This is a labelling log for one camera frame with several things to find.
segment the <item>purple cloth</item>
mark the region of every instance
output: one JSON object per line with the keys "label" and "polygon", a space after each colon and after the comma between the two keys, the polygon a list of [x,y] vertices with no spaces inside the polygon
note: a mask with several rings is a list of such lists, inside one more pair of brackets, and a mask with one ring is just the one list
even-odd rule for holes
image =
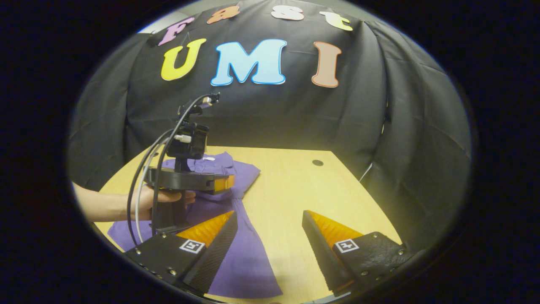
{"label": "purple cloth", "polygon": [[[227,153],[205,155],[215,160],[188,160],[189,168],[195,172],[235,175],[234,186],[230,191],[218,195],[197,193],[195,203],[187,210],[188,221],[195,225],[220,214],[234,210],[238,219],[238,230],[215,275],[209,294],[230,298],[271,298],[283,294],[279,287],[264,245],[251,225],[242,198],[255,181],[260,170],[251,164],[233,161]],[[163,162],[163,167],[174,168],[174,160]],[[140,221],[144,240],[152,236],[150,221]],[[140,243],[135,222],[132,222],[135,238]],[[127,251],[134,247],[127,221],[115,222],[108,232],[118,246]]]}

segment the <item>colorful foam letter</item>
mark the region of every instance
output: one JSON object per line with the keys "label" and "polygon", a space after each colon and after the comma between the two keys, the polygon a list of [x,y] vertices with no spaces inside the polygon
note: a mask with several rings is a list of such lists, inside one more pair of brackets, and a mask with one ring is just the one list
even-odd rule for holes
{"label": "colorful foam letter", "polygon": [[287,20],[302,20],[304,18],[302,10],[295,6],[276,5],[272,9],[274,11],[271,14],[275,18]]}
{"label": "colorful foam letter", "polygon": [[350,23],[349,19],[345,19],[341,17],[339,14],[336,14],[334,12],[329,12],[329,11],[320,11],[319,14],[325,15],[326,22],[328,22],[333,27],[337,27],[338,29],[342,29],[346,31],[353,30],[353,28],[351,28],[350,26],[343,24],[343,21]]}
{"label": "colorful foam letter", "polygon": [[244,83],[249,73],[257,64],[257,73],[251,80],[260,84],[281,84],[285,76],[281,74],[281,49],[287,42],[280,39],[266,39],[261,41],[251,54],[247,54],[238,42],[228,42],[216,47],[219,52],[218,70],[214,79],[210,81],[213,86],[228,85],[233,82],[229,76],[229,67],[233,69],[240,83]]}
{"label": "colorful foam letter", "polygon": [[184,21],[180,21],[179,23],[171,25],[170,27],[168,27],[167,32],[165,33],[165,36],[163,36],[163,40],[161,40],[161,42],[158,43],[158,46],[163,45],[163,44],[173,40],[176,37],[175,34],[179,34],[186,27],[186,25],[188,23],[191,23],[193,20],[195,20],[195,18],[191,17],[191,18],[188,18],[188,19],[186,19]]}
{"label": "colorful foam letter", "polygon": [[174,62],[180,51],[182,51],[182,46],[172,48],[165,53],[165,60],[163,60],[163,66],[161,68],[161,77],[164,80],[175,80],[186,75],[193,66],[195,65],[195,60],[197,60],[197,55],[199,54],[199,49],[201,44],[205,43],[206,39],[201,38],[189,42],[187,44],[187,57],[186,62],[180,68],[174,68]]}
{"label": "colorful foam letter", "polygon": [[217,11],[212,14],[212,17],[208,19],[206,23],[212,24],[214,22],[217,22],[223,19],[229,19],[231,17],[234,17],[240,13],[238,11],[239,8],[240,8],[239,6],[235,5],[235,6],[229,6],[228,8],[224,8],[220,11]]}
{"label": "colorful foam letter", "polygon": [[313,44],[319,50],[319,64],[317,74],[311,78],[311,81],[321,87],[337,87],[339,82],[336,79],[336,65],[341,49],[326,42],[315,41]]}

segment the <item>black fabric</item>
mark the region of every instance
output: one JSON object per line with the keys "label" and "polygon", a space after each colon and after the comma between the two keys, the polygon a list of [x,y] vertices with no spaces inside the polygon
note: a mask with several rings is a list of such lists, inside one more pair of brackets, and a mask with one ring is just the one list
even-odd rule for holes
{"label": "black fabric", "polygon": [[411,249],[442,236],[471,174],[468,117],[451,79],[416,43],[368,23],[384,55],[388,109],[362,184]]}
{"label": "black fabric", "polygon": [[112,52],[89,79],[76,105],[68,170],[71,180],[81,187],[101,189],[129,161],[123,154],[128,79],[146,39],[148,34],[136,34]]}
{"label": "black fabric", "polygon": [[[233,18],[207,24],[201,12],[166,44],[166,29],[137,34],[98,69],[77,108],[70,137],[70,173],[99,189],[123,164],[174,126],[180,104],[221,92],[220,103],[193,120],[210,127],[212,146],[331,150],[357,177],[393,223],[402,241],[418,250],[433,244],[462,205],[470,175],[471,137],[463,101],[441,66],[391,26],[350,20],[353,31],[331,26],[325,6],[294,0],[241,1]],[[272,17],[275,5],[303,10],[305,19]],[[161,78],[164,53],[205,38],[194,68]],[[239,42],[249,54],[264,39],[287,41],[281,85],[239,83],[213,87],[219,52]],[[338,55],[337,88],[312,83],[318,51],[331,43]],[[187,48],[176,60],[185,62]]]}

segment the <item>blue letter m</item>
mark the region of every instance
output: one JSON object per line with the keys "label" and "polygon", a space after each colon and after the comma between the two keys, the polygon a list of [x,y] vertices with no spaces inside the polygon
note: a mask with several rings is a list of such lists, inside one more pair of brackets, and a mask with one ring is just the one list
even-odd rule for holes
{"label": "blue letter m", "polygon": [[285,76],[280,72],[281,49],[287,42],[280,39],[266,39],[261,41],[251,54],[247,54],[238,42],[228,42],[216,47],[219,52],[218,71],[211,85],[228,85],[233,82],[229,76],[229,67],[233,69],[240,83],[246,81],[247,76],[256,64],[257,73],[251,80],[254,83],[281,84],[285,82]]}

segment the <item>table surface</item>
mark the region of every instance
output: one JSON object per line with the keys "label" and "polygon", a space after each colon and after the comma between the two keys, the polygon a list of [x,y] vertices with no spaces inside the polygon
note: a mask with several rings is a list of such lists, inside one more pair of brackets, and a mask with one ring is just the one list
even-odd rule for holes
{"label": "table surface", "polygon": [[[283,295],[266,299],[235,299],[207,294],[228,303],[305,303],[332,295],[302,228],[302,213],[311,210],[362,234],[381,232],[401,240],[379,205],[331,151],[207,147],[207,154],[229,153],[235,161],[261,170],[243,198],[251,223],[265,246]],[[144,152],[121,168],[101,193],[126,194]],[[156,166],[158,157],[152,161]],[[320,160],[316,166],[313,160]],[[112,222],[96,223],[107,235]]]}

